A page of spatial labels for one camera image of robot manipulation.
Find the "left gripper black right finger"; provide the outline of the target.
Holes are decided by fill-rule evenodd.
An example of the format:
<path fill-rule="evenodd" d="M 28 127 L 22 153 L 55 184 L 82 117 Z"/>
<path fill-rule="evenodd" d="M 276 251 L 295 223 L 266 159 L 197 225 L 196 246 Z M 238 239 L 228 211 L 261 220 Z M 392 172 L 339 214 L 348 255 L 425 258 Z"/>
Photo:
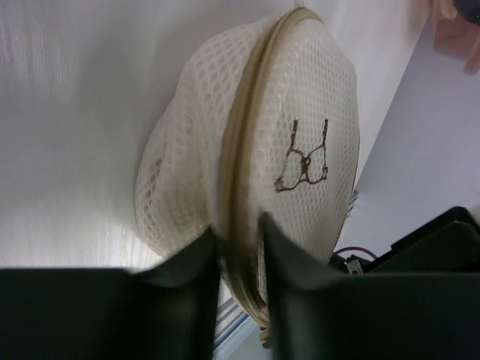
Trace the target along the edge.
<path fill-rule="evenodd" d="M 260 223 L 274 359 L 479 357 L 479 272 L 344 273 Z"/>

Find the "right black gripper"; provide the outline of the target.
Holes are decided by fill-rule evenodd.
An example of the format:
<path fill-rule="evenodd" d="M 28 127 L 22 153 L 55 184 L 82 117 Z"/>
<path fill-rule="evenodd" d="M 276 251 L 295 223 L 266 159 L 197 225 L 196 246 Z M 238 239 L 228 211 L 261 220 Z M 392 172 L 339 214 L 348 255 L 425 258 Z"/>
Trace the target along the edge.
<path fill-rule="evenodd" d="M 479 272 L 479 224 L 467 208 L 456 206 L 374 256 L 360 247 L 337 251 L 344 273 Z"/>

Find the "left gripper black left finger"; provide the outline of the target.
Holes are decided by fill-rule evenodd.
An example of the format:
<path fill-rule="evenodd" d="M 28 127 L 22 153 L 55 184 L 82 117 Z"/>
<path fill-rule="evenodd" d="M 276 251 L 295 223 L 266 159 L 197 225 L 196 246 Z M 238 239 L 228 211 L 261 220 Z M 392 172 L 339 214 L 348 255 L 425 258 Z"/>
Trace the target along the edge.
<path fill-rule="evenodd" d="M 1 271 L 3 359 L 211 359 L 220 274 L 205 231 L 154 268 Z"/>

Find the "beige round mesh laundry bag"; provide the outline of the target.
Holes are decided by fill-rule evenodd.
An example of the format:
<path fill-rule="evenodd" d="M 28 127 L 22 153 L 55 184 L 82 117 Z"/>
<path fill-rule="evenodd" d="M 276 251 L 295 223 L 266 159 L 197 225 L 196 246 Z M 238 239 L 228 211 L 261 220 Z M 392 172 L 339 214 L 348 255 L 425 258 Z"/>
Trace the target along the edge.
<path fill-rule="evenodd" d="M 260 215 L 329 261 L 359 148 L 356 72 L 316 13 L 231 28 L 187 61 L 148 139 L 135 190 L 142 239 L 168 258 L 214 230 L 229 291 L 268 329 Z"/>

